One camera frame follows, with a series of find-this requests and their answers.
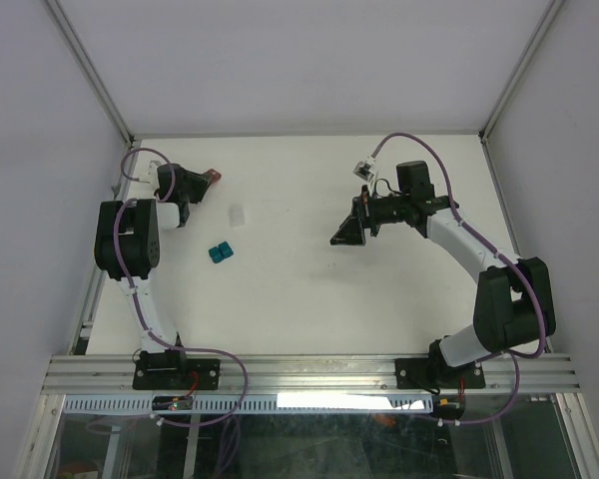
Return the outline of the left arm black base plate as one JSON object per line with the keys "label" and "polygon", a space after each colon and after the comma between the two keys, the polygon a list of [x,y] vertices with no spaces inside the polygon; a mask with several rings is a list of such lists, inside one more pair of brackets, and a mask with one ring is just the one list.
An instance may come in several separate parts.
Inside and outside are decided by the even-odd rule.
{"label": "left arm black base plate", "polygon": [[221,362],[217,359],[188,358],[178,351],[143,352],[136,361],[132,388],[140,391],[214,391],[219,387]]}

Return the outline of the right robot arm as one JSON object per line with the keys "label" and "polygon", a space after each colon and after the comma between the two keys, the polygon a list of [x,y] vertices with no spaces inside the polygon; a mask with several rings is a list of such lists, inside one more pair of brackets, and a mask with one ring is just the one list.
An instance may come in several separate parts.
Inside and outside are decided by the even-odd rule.
{"label": "right robot arm", "polygon": [[456,218],[457,206],[449,197],[436,195],[425,162],[399,164],[396,174],[398,189],[388,196],[361,189],[330,242],[360,246],[383,225],[407,224],[449,253],[475,281],[471,323],[429,346],[429,380],[448,386],[473,361],[530,342],[543,346],[556,330],[545,262],[507,255],[473,235]]}

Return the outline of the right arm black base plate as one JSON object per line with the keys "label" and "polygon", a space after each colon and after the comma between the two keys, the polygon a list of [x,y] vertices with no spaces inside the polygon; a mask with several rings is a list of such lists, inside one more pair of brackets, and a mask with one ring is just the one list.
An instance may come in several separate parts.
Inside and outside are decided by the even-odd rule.
{"label": "right arm black base plate", "polygon": [[437,364],[428,357],[403,357],[396,359],[393,364],[399,390],[421,389],[439,394],[442,390],[485,388],[482,368],[474,364],[453,368]]}

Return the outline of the red pill box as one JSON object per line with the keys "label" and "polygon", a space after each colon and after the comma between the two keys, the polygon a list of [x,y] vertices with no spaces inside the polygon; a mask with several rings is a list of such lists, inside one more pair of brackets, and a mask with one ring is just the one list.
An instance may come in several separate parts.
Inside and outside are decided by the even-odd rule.
{"label": "red pill box", "polygon": [[222,174],[214,169],[209,169],[204,172],[204,177],[209,185],[213,185],[222,178]]}

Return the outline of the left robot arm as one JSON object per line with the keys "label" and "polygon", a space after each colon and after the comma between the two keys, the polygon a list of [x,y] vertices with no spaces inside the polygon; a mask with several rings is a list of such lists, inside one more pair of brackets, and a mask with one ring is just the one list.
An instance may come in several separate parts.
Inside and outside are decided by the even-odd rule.
{"label": "left robot arm", "polygon": [[94,257],[122,291],[139,326],[141,350],[160,354],[181,341],[173,322],[158,306],[154,279],[161,259],[160,234],[183,228],[190,206],[200,203],[222,175],[191,172],[178,164],[151,162],[140,175],[151,198],[100,204]]}

